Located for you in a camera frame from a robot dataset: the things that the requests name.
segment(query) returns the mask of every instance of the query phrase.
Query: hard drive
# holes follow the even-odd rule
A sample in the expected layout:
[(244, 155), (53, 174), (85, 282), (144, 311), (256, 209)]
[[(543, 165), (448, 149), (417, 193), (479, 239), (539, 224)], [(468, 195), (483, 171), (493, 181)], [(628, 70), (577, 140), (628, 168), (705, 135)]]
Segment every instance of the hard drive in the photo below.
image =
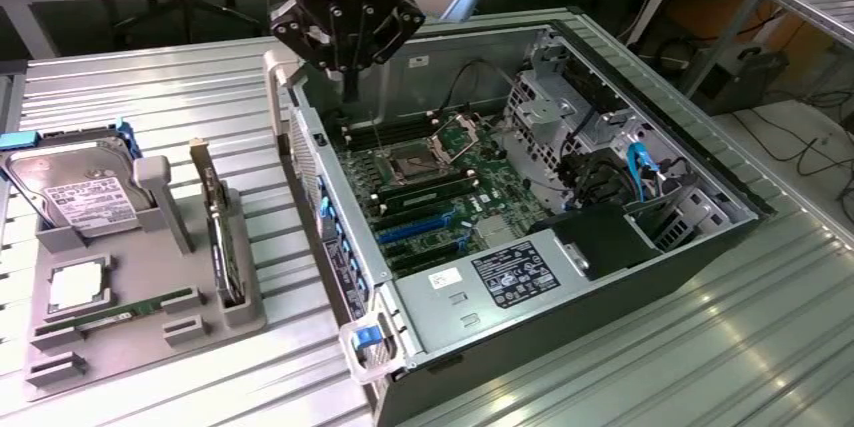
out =
[(0, 170), (46, 228), (72, 226), (82, 237), (137, 227), (136, 213), (154, 207), (133, 184), (138, 157), (129, 125), (40, 136), (0, 136)]

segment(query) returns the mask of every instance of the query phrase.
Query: motherboard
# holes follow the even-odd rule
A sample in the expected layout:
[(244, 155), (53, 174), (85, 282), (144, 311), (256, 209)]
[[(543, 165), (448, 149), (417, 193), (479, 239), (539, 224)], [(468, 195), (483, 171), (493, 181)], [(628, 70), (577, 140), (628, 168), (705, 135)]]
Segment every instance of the motherboard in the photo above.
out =
[(524, 236), (551, 215), (493, 140), (493, 120), (451, 113), (344, 132), (339, 158), (399, 276)]

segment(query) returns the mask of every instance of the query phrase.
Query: aluminum profile table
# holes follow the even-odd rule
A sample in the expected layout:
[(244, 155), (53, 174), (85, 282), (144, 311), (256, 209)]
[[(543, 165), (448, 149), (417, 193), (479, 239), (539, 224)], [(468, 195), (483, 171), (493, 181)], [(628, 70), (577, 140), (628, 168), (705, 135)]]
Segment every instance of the aluminum profile table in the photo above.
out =
[[(779, 213), (673, 295), (407, 425), (851, 425), (854, 239), (595, 24), (555, 15)], [(0, 250), (1, 425), (371, 424), (272, 150), (258, 58), (272, 45), (252, 40), (34, 62), (26, 78), (14, 78), (24, 102), (10, 114), (22, 128), (124, 115), (144, 151), (170, 159), (176, 196), (197, 187), (184, 142), (212, 140), (217, 168), (246, 205), (270, 327), (24, 403), (16, 370), (34, 218), (12, 197)]]
[[(847, 48), (854, 49), (854, 0), (770, 0), (787, 12), (796, 14), (816, 29), (830, 35)], [(720, 34), (703, 62), (684, 75), (680, 90), (689, 97), (711, 71), (723, 50), (752, 17), (762, 0), (744, 0), (732, 22)]]

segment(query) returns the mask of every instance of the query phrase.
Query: power supply label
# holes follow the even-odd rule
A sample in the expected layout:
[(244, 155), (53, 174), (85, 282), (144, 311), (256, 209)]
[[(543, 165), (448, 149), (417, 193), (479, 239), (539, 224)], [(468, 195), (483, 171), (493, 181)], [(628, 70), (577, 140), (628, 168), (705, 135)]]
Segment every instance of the power supply label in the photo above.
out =
[(471, 261), (495, 304), (507, 309), (560, 285), (531, 242)]
[(133, 204), (114, 177), (46, 187), (44, 193), (77, 229), (102, 227), (136, 218)]

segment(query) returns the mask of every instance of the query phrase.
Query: robotic arm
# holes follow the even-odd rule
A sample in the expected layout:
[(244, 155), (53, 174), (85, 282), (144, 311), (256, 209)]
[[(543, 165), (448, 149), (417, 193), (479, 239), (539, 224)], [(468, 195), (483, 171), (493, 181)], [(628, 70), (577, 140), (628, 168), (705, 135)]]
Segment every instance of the robotic arm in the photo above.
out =
[(272, 33), (305, 62), (343, 80), (359, 97), (359, 73), (383, 64), (424, 23), (425, 14), (461, 21), (477, 0), (288, 0), (270, 13)]

